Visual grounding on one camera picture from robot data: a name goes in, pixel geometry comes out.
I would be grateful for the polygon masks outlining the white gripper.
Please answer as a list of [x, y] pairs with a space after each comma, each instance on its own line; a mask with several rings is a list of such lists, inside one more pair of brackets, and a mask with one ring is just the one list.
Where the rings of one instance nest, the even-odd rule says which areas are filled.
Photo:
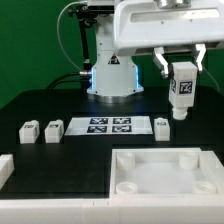
[[155, 0], [122, 1], [114, 12], [113, 40], [119, 56], [153, 50], [153, 62], [164, 79], [169, 77], [171, 65], [163, 47], [193, 45], [193, 63], [201, 73], [204, 44], [216, 48], [224, 42], [224, 0], [192, 0], [186, 8], [160, 8]]

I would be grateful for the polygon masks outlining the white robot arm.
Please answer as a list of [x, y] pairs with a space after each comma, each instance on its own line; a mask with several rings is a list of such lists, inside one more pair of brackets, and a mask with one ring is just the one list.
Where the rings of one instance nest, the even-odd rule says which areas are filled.
[[206, 50], [224, 42], [224, 0], [87, 0], [87, 8], [96, 14], [97, 46], [87, 93], [105, 102], [144, 91], [134, 56], [151, 54], [167, 77], [165, 54], [193, 52], [180, 68], [195, 75]]

